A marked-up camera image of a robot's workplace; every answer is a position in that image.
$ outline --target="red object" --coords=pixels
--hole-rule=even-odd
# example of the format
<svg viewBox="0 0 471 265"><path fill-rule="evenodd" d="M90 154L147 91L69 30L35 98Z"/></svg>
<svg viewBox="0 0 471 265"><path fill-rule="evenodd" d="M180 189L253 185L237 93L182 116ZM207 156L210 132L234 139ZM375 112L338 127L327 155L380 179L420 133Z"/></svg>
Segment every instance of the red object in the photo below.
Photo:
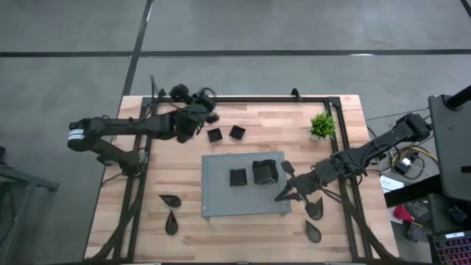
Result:
<svg viewBox="0 0 471 265"><path fill-rule="evenodd" d="M414 221L414 218L412 218L412 215L404 208L404 205L397 206L392 212L392 214L399 220L404 220L407 222Z"/></svg>

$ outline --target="black floor stripe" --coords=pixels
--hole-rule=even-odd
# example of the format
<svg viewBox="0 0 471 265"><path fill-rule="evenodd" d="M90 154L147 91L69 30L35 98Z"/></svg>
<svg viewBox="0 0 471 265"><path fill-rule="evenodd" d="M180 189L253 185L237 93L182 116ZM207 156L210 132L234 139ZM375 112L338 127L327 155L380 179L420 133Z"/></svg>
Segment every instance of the black floor stripe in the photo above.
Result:
<svg viewBox="0 0 471 265"><path fill-rule="evenodd" d="M0 52L0 57L276 57L276 56L388 56L471 54L471 49L397 50L228 50L228 51L135 51L135 52Z"/></svg>
<svg viewBox="0 0 471 265"><path fill-rule="evenodd" d="M470 3L467 0L460 0L461 4L463 5L464 9L468 13L468 16L471 18L471 7Z"/></svg>
<svg viewBox="0 0 471 265"><path fill-rule="evenodd" d="M138 38L135 41L134 52L131 56L130 67L127 69L126 80L124 81L122 96L129 96L131 93L132 81L134 80L135 70L138 67L139 52L144 42L147 24L149 23L150 11L152 8L153 0L147 0L144 13L142 15L141 27L139 28Z"/></svg>

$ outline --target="green plant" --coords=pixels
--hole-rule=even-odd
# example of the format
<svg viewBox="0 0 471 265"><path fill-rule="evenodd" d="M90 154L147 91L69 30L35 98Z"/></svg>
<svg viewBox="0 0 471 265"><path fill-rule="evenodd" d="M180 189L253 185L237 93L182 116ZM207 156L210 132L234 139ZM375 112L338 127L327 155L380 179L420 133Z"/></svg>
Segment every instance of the green plant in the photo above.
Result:
<svg viewBox="0 0 471 265"><path fill-rule="evenodd" d="M320 138L325 139L327 136L332 136L336 132L336 126L332 116L326 113L317 114L311 119L311 134L317 135Z"/></svg>

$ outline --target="black teardrop-shaped object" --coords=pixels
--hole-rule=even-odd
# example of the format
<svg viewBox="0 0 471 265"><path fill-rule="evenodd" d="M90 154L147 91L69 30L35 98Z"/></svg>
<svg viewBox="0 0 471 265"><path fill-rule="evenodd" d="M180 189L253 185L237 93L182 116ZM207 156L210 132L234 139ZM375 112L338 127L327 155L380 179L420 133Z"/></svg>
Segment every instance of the black teardrop-shaped object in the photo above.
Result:
<svg viewBox="0 0 471 265"><path fill-rule="evenodd" d="M316 202L309 202L304 209L308 213L309 217L314 220L319 220L324 215L324 204L322 203L322 197Z"/></svg>
<svg viewBox="0 0 471 265"><path fill-rule="evenodd" d="M163 201L172 208L178 208L182 205L182 200L175 195L159 195Z"/></svg>
<svg viewBox="0 0 471 265"><path fill-rule="evenodd" d="M178 231L178 223L175 219L174 212L170 210L169 217L167 218L167 223L165 223L165 231L170 235L173 236Z"/></svg>
<svg viewBox="0 0 471 265"><path fill-rule="evenodd" d="M322 239L321 231L308 222L308 220L306 220L306 234L308 235L309 240L314 243L319 243Z"/></svg>

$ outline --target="small potted plant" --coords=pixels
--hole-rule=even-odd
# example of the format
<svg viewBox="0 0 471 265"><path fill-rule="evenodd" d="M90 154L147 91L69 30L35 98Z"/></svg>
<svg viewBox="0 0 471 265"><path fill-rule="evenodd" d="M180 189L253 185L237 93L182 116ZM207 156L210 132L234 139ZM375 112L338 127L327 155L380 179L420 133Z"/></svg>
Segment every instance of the small potted plant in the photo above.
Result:
<svg viewBox="0 0 471 265"><path fill-rule="evenodd" d="M326 113L317 114L311 119L311 139L315 141L325 140L326 137L332 136L336 132L336 126L332 116Z"/></svg>

